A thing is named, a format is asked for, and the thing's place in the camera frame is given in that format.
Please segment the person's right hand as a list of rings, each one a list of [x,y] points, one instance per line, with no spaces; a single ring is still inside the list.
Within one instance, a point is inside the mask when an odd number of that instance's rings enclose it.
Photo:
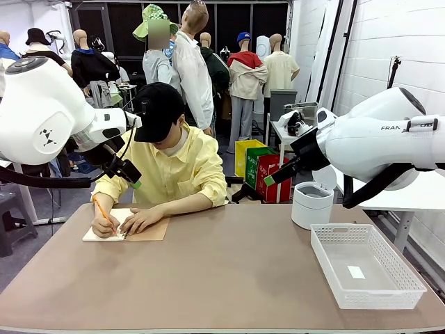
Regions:
[[[102,239],[115,236],[119,225],[120,222],[115,217],[111,215],[105,217],[101,212],[95,213],[91,223],[94,234]]]

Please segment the person's left hand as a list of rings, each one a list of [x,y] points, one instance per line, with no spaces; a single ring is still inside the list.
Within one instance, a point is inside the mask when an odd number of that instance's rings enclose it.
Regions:
[[[142,232],[145,228],[157,223],[164,217],[164,212],[160,207],[150,209],[130,209],[132,215],[125,218],[120,226],[121,232],[133,235]]]

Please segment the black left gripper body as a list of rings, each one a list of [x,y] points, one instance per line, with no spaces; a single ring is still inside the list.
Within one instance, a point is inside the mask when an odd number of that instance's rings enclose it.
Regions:
[[[108,166],[118,159],[118,151],[124,144],[124,140],[120,136],[117,136],[99,144],[91,150],[82,152],[81,155],[93,166]]]

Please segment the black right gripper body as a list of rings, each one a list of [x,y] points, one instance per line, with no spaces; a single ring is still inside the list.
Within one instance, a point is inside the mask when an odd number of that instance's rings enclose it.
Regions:
[[[294,171],[314,171],[330,165],[329,160],[320,149],[317,133],[318,129],[315,127],[292,142],[291,147],[296,158],[293,165]]]

